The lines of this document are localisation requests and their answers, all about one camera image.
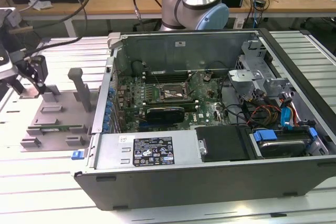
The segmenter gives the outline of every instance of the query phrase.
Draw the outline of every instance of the blue tab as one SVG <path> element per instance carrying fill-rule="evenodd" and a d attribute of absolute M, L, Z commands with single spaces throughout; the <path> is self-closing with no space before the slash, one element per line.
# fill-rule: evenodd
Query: blue tab
<path fill-rule="evenodd" d="M 253 134 L 256 142 L 259 141 L 270 141 L 276 140 L 278 137 L 276 136 L 274 130 L 259 130 Z"/>
<path fill-rule="evenodd" d="M 108 115 L 104 116 L 104 122 L 109 122 L 110 121 L 110 117 Z"/>
<path fill-rule="evenodd" d="M 109 130 L 109 126 L 107 124 L 103 124 L 103 131 L 108 131 Z"/>
<path fill-rule="evenodd" d="M 317 138 L 317 132 L 314 128 L 309 128 L 309 133 L 312 136 L 312 138 L 315 140 Z"/>
<path fill-rule="evenodd" d="M 293 127 L 289 124 L 291 118 L 291 111 L 288 107 L 284 107 L 281 109 L 281 125 L 282 127 L 287 127 L 289 130 L 291 130 Z"/>
<path fill-rule="evenodd" d="M 71 159 L 72 160 L 84 159 L 84 152 L 83 151 L 74 151 Z"/>

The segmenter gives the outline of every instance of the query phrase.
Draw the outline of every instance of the warning label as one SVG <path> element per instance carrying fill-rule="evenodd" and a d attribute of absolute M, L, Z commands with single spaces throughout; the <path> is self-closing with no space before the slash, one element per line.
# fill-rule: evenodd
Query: warning label
<path fill-rule="evenodd" d="M 133 165 L 173 165 L 174 149 L 172 138 L 136 138 L 133 142 Z"/>

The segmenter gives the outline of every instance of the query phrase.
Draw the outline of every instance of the metal bracket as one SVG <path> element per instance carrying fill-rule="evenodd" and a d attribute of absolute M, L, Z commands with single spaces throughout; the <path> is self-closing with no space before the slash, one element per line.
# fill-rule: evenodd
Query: metal bracket
<path fill-rule="evenodd" d="M 284 92 L 286 86 L 290 86 L 287 78 L 267 79 L 264 82 L 264 88 L 269 97 L 277 97 Z"/>

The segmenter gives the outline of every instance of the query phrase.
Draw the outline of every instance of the aluminum workbench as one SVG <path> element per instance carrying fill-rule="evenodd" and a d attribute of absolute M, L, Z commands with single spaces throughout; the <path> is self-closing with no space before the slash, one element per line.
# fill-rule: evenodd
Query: aluminum workbench
<path fill-rule="evenodd" d="M 336 111 L 334 56 L 311 35 L 298 31 L 273 32 L 272 35 Z M 49 44 L 62 40 L 68 39 L 52 39 Z M 81 67 L 83 81 L 89 88 L 97 89 L 110 51 L 107 37 L 92 37 L 47 49 L 43 55 L 49 70 L 47 84 L 56 83 L 61 91 L 74 90 L 67 73 L 71 67 Z M 83 161 L 70 159 L 72 151 L 20 152 L 20 141 L 41 99 L 19 99 L 9 90 L 0 103 L 0 223 L 336 222 L 336 177 L 327 179 L 302 197 L 100 211 L 70 175 L 83 166 Z"/>

